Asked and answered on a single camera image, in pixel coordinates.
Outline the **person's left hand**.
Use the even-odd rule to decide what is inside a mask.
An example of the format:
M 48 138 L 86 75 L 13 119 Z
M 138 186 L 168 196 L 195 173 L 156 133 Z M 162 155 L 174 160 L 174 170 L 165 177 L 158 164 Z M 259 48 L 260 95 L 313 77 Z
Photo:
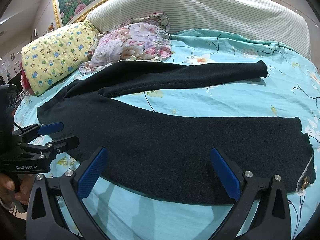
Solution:
M 1 203 L 10 208 L 14 200 L 23 205 L 28 205 L 35 175 L 24 174 L 21 176 L 20 188 L 17 190 L 14 181 L 5 174 L 1 174 Z

